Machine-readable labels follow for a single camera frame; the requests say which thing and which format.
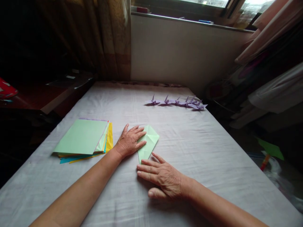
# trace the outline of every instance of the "plastic bag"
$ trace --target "plastic bag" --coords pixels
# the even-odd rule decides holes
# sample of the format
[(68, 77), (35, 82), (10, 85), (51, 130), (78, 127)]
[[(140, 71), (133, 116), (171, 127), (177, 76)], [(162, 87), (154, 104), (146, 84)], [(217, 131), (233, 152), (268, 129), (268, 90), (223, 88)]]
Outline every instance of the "plastic bag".
[(303, 200), (294, 196), (293, 185), (285, 178), (280, 176), (282, 171), (278, 161), (270, 157), (270, 170), (265, 170), (264, 174), (271, 180), (272, 183), (283, 193), (283, 195), (293, 204), (293, 206), (301, 213), (303, 213)]

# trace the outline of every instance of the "window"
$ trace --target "window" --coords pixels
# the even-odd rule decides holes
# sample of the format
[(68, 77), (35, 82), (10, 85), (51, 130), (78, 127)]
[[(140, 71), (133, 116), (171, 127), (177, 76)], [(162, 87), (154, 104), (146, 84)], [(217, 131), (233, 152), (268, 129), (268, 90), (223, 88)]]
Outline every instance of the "window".
[(237, 25), (242, 13), (248, 13), (252, 20), (257, 12), (264, 12), (273, 2), (274, 0), (131, 0), (133, 6), (148, 8), (155, 15), (212, 21), (216, 25), (241, 29), (249, 24), (246, 21), (242, 26)]

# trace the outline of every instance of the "white tablecloth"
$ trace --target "white tablecloth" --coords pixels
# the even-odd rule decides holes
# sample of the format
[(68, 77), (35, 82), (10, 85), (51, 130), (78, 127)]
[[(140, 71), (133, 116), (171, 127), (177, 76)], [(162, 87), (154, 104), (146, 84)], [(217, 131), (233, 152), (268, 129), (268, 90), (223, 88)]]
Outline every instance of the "white tablecloth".
[[(150, 124), (160, 135), (154, 149), (180, 172), (251, 213), (269, 226), (302, 226), (301, 214), (261, 172), (207, 111), (176, 106), (145, 106), (152, 98), (184, 100), (187, 88), (97, 82), (73, 107), (17, 173), (0, 190), (0, 226), (28, 226), (101, 156), (59, 164), (56, 144), (80, 118), (113, 122), (114, 144), (126, 123)], [(109, 180), (82, 226), (209, 225), (184, 202), (147, 197), (152, 184), (137, 178), (135, 153)]]

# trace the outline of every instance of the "finger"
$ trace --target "finger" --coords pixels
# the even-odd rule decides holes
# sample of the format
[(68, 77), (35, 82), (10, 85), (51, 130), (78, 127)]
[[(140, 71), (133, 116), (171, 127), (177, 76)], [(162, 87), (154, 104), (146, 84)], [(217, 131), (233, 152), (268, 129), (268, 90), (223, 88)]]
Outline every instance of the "finger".
[(148, 197), (151, 199), (160, 199), (160, 200), (167, 200), (168, 196), (158, 188), (151, 188), (148, 191)]
[(129, 124), (127, 123), (126, 126), (124, 127), (123, 129), (123, 132), (122, 133), (126, 133), (127, 132), (127, 128), (128, 128)]
[(134, 130), (136, 130), (137, 128), (139, 128), (139, 126), (137, 125), (137, 126), (135, 126), (135, 127), (132, 127), (129, 131), (134, 131)]
[(146, 172), (146, 173), (152, 173), (152, 174), (158, 174), (159, 169), (153, 167), (153, 166), (146, 166), (146, 165), (137, 165), (137, 170)]
[(158, 161), (159, 161), (161, 164), (166, 163), (166, 161), (165, 161), (160, 155), (158, 155), (158, 154), (156, 154), (156, 153), (153, 153), (153, 152), (152, 152), (152, 155), (153, 155), (156, 159), (158, 159)]
[(138, 139), (140, 139), (142, 136), (144, 136), (146, 134), (146, 132), (145, 131), (142, 131), (142, 132), (138, 132), (137, 134), (136, 134), (136, 139), (138, 140)]
[(137, 171), (137, 174), (139, 177), (143, 178), (144, 180), (150, 181), (156, 185), (159, 185), (158, 183), (158, 175), (152, 174), (152, 173), (146, 173), (143, 171)]
[(135, 133), (141, 132), (141, 131), (143, 131), (143, 130), (144, 130), (144, 127), (138, 128), (138, 129), (135, 130)]
[(146, 141), (145, 140), (143, 140), (143, 141), (141, 141), (141, 142), (139, 142), (139, 143), (137, 143), (137, 145), (136, 145), (136, 150), (139, 150), (141, 147), (143, 147), (144, 145), (146, 144)]
[(160, 167), (161, 166), (160, 163), (157, 163), (157, 162), (154, 162), (154, 161), (150, 161), (150, 160), (147, 160), (147, 159), (142, 159), (141, 163), (144, 164), (144, 165), (153, 166), (153, 167)]

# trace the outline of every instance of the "purple origami crane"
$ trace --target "purple origami crane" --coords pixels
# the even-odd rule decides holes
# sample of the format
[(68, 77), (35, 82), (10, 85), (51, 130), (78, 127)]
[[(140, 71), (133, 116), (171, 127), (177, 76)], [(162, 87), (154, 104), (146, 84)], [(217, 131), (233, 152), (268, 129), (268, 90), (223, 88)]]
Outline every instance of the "purple origami crane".
[(204, 105), (204, 104), (202, 104), (201, 106), (200, 106), (200, 104), (202, 103), (202, 100), (200, 101), (200, 102), (198, 102), (197, 104), (188, 104), (190, 107), (192, 107), (192, 108), (194, 108), (194, 109), (197, 109), (197, 110), (204, 110), (204, 108), (207, 106), (207, 104), (206, 105)]
[(154, 98), (155, 98), (155, 94), (154, 94), (154, 96), (152, 97), (152, 100), (148, 100), (148, 101), (146, 101), (146, 102), (147, 102), (147, 103), (151, 103), (151, 104), (153, 104), (153, 105), (157, 105), (158, 103), (160, 103), (160, 101), (154, 100)]
[(177, 100), (169, 100), (169, 104), (175, 104), (176, 106), (179, 104), (179, 98)]
[(185, 102), (179, 102), (179, 105), (183, 105), (183, 106), (186, 107), (186, 108), (189, 107), (189, 102), (187, 102), (187, 101), (188, 101), (188, 97), (189, 97), (189, 96), (187, 96)]
[(168, 95), (166, 96), (165, 100), (164, 101), (159, 101), (157, 100), (157, 102), (161, 103), (161, 104), (165, 104), (165, 105), (168, 105), (169, 104), (169, 100), (167, 99)]
[(194, 101), (193, 99), (196, 97), (196, 95), (189, 101), (190, 104), (195, 104), (197, 101)]

